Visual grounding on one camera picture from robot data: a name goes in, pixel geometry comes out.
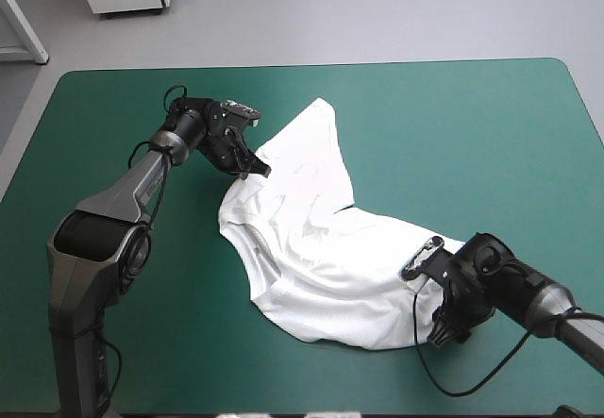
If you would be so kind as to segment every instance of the green tabletop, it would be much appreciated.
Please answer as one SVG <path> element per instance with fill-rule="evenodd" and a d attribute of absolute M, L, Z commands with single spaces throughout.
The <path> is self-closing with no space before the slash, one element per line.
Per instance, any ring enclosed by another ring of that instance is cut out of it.
<path fill-rule="evenodd" d="M 604 312 L 604 150 L 555 59 L 73 72 L 0 205 L 0 411 L 58 408 L 46 239 L 78 200 L 126 170 L 175 83 L 262 110 L 247 130 L 253 147 L 324 97 L 337 110 L 360 208 L 460 240 L 493 232 L 585 309 Z M 231 181 L 201 155 L 169 178 L 151 260 L 108 310 L 108 338 L 126 359 L 117 410 L 550 413 L 567 403 L 604 411 L 601 375 L 557 341 L 531 339 L 483 390 L 452 399 L 432 387 L 413 349 L 289 336 L 249 302 L 243 264 L 218 233 Z M 426 352 L 442 382 L 461 390 L 521 334 L 498 313 L 467 343 Z"/>

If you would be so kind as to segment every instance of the black cable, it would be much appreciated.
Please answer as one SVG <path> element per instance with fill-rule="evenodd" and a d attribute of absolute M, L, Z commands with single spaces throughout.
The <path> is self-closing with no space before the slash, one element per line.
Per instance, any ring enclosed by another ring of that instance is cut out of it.
<path fill-rule="evenodd" d="M 431 373 L 431 371 L 428 368 L 428 364 L 426 363 L 426 359 L 424 359 L 424 355 L 422 354 L 422 349 L 420 348 L 419 342 L 417 340 L 417 315 L 416 315 L 416 304 L 417 304 L 417 294 L 415 295 L 415 297 L 413 298 L 413 338 L 415 340 L 415 349 L 417 350 L 417 355 L 419 357 L 419 360 L 422 362 L 422 365 L 424 366 L 424 369 L 426 370 L 426 374 L 428 375 L 429 379 L 432 381 L 432 383 L 434 384 L 434 386 L 441 392 L 446 394 L 447 396 L 450 397 L 464 397 L 464 396 L 468 396 L 472 393 L 477 392 L 480 388 L 482 388 L 489 380 L 491 380 L 491 378 L 493 378 L 493 376 L 495 374 L 497 374 L 501 368 L 503 368 L 503 366 L 505 366 L 505 364 L 510 361 L 510 359 L 516 355 L 516 353 L 520 350 L 520 348 L 524 345 L 524 343 L 527 341 L 527 339 L 529 338 L 529 336 L 535 331 L 535 329 L 537 329 L 539 326 L 542 326 L 544 324 L 547 324 L 551 321 L 557 321 L 557 325 L 559 325 L 561 322 L 566 321 L 566 320 L 574 320 L 574 319 L 585 319 L 585 320 L 592 320 L 592 321 L 600 321 L 600 322 L 604 322 L 604 316 L 600 316 L 598 314 L 593 314 L 591 312 L 575 312 L 574 314 L 558 314 L 555 316 L 549 316 L 546 317 L 545 319 L 537 322 L 535 325 L 533 325 L 531 328 L 529 328 L 527 330 L 527 332 L 522 336 L 522 338 L 520 338 L 520 340 L 518 341 L 518 343 L 516 343 L 516 345 L 512 348 L 512 350 L 510 352 L 508 352 L 508 355 L 506 355 L 498 364 L 497 366 L 489 373 L 487 374 L 479 383 L 477 383 L 474 387 L 465 390 L 463 392 L 451 392 L 449 390 L 447 390 L 445 387 L 443 387 L 439 381 L 436 379 L 436 377 L 434 376 L 433 373 Z"/>
<path fill-rule="evenodd" d="M 180 95 L 180 97 L 178 97 L 179 99 L 184 99 L 185 97 L 187 97 L 187 87 L 184 85 L 173 85 L 168 88 L 168 91 L 166 91 L 166 93 L 163 95 L 163 109 L 165 109 L 166 113 L 168 114 L 172 114 L 170 113 L 170 109 L 168 108 L 167 104 L 168 96 L 176 90 L 182 90 L 182 94 Z"/>
<path fill-rule="evenodd" d="M 124 358 L 122 357 L 122 352 L 114 343 L 107 341 L 107 339 L 99 332 L 95 331 L 94 334 L 96 337 L 101 340 L 105 345 L 109 346 L 117 357 L 117 373 L 115 374 L 115 378 L 113 379 L 113 385 L 111 385 L 111 389 L 109 390 L 109 399 L 113 397 L 115 390 L 117 389 L 117 384 L 120 382 L 120 377 L 122 376 L 122 370 L 124 368 Z"/>

